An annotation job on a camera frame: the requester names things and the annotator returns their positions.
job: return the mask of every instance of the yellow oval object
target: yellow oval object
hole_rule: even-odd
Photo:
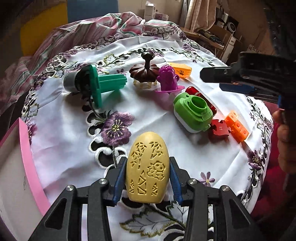
[[[177,64],[177,63],[168,63],[168,64],[174,68],[176,74],[179,75],[180,78],[189,77],[191,74],[192,68],[186,64]]]
[[[145,132],[133,143],[126,166],[128,198],[134,202],[160,203],[170,176],[168,149],[154,132]]]

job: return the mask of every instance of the purple plastic object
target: purple plastic object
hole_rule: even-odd
[[[180,79],[179,75],[175,74],[175,70],[172,66],[164,65],[158,72],[157,81],[160,83],[160,88],[156,89],[156,92],[174,92],[183,90],[185,87],[178,85],[177,81]]]

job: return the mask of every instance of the pink-rimmed box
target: pink-rimmed box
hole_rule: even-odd
[[[33,162],[28,127],[19,118],[0,142],[0,229],[27,241],[50,208]]]

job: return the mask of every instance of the embroidered tablecloth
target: embroidered tablecloth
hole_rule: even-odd
[[[180,168],[204,185],[230,186],[251,212],[270,154],[273,124],[268,109],[261,101],[202,82],[199,73],[203,67],[224,64],[187,39],[175,24],[145,24],[149,26],[145,32],[135,33],[130,27],[128,33],[115,33],[117,38],[99,38],[60,53],[36,78],[22,118],[29,127],[33,159],[46,196],[53,203],[67,185],[88,186],[104,177],[114,161],[128,155],[138,135],[154,131]],[[224,119],[235,110],[250,132],[245,144],[237,144],[232,136],[228,142],[213,144],[207,132],[189,133],[174,116],[172,95],[137,89],[128,71],[144,62],[141,53],[145,51],[155,54],[151,63],[159,67],[167,62],[192,67],[191,76],[178,84],[200,90],[216,106],[216,119]],[[103,108],[97,110],[100,117],[94,115],[84,96],[63,87],[65,74],[86,64],[95,64],[99,74],[122,73],[127,77],[123,89],[102,94]],[[111,138],[108,131],[119,122],[124,133]],[[112,239],[182,240],[187,211],[173,201],[170,184],[160,204],[131,203],[124,191],[118,205],[108,208]],[[86,215],[83,207],[83,240],[87,240]]]

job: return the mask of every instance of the maroon cloth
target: maroon cloth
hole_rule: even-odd
[[[272,103],[265,103],[270,113],[278,110],[277,106]],[[256,205],[251,213],[253,219],[258,220],[263,216],[270,214],[286,198],[287,193],[283,190],[286,173],[279,167],[277,148],[277,129],[279,124],[274,123],[274,131],[271,136],[271,153],[267,166],[266,176],[261,188]]]

